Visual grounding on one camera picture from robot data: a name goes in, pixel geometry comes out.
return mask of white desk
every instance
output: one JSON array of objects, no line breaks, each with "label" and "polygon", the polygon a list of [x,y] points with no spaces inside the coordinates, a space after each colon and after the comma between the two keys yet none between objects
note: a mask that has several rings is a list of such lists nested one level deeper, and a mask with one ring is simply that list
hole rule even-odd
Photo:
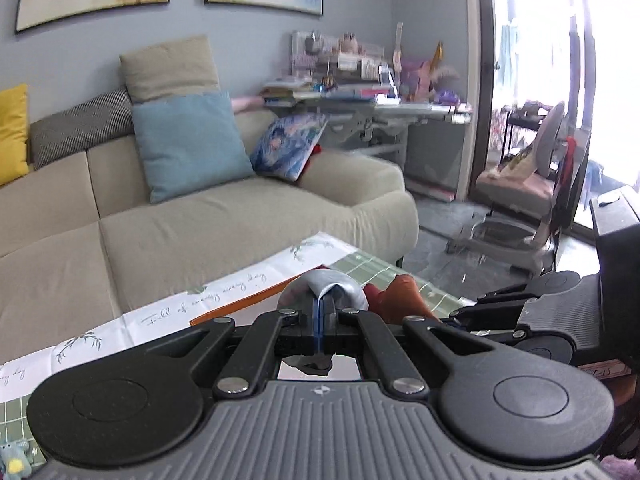
[{"label": "white desk", "polygon": [[[366,155],[395,153],[396,163],[404,171],[409,127],[414,124],[426,124],[428,121],[443,121],[452,124],[468,124],[472,120],[469,104],[459,106],[434,103],[380,104],[372,101],[340,100],[316,98],[295,104],[267,104],[271,108],[286,108],[290,111],[316,111],[324,113],[329,119],[329,133],[338,142],[346,142],[359,135],[368,145],[351,150]],[[383,142],[376,136],[381,130],[393,139]]]}]

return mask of sofa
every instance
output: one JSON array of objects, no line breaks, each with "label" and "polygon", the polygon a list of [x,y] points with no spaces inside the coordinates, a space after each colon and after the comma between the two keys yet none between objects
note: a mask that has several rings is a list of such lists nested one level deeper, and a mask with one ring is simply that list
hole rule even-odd
[{"label": "sofa", "polygon": [[[235,118],[250,153],[275,115]],[[295,185],[254,176],[151,205],[133,135],[66,156],[0,188],[0,364],[319,231],[390,262],[411,251],[400,169],[324,150]]]}]

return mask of light blue wall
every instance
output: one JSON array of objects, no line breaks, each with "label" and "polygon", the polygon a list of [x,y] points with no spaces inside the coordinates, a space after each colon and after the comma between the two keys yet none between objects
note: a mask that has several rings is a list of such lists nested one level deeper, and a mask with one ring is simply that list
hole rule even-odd
[{"label": "light blue wall", "polygon": [[0,0],[0,89],[30,86],[31,120],[78,104],[120,83],[118,54],[206,33],[220,80],[233,95],[255,93],[287,66],[288,34],[318,29],[392,46],[392,0],[324,0],[324,16],[255,7],[168,6],[107,10],[14,34],[18,0]]},{"label": "light blue wall", "polygon": [[[439,41],[444,44],[444,64],[460,73],[448,80],[451,88],[466,97],[468,30],[466,0],[394,0],[394,23],[403,22],[402,54],[430,59]],[[444,187],[456,189],[464,126],[432,121],[412,128],[405,172]]]}]

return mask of stack of books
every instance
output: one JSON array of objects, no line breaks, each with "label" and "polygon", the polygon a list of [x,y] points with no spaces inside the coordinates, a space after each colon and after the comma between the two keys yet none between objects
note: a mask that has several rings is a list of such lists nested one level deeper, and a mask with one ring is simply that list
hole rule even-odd
[{"label": "stack of books", "polygon": [[315,99],[322,95],[313,89],[313,82],[301,78],[276,79],[264,84],[261,97],[269,106],[290,107],[306,99]]}]

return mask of green grid mat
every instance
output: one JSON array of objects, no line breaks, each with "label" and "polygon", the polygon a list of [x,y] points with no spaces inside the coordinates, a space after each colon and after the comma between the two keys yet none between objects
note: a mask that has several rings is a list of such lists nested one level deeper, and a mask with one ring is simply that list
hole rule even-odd
[{"label": "green grid mat", "polygon": [[[398,274],[407,274],[404,270],[361,251],[349,254],[330,267],[348,274],[361,286],[372,283],[381,290],[385,290]],[[417,276],[414,278],[420,287],[420,294],[424,301],[436,316],[447,317],[463,306],[456,298],[437,289],[432,283]],[[34,458],[33,465],[37,467],[44,464],[45,460],[27,424],[26,408],[29,397],[0,402],[0,445],[23,438],[28,439],[29,453]]]},{"label": "green grid mat", "polygon": [[27,423],[27,402],[29,395],[20,399],[0,403],[0,446],[15,440],[26,439],[29,443],[27,456],[33,458],[32,467],[39,467],[45,463],[38,444],[33,439]]}]

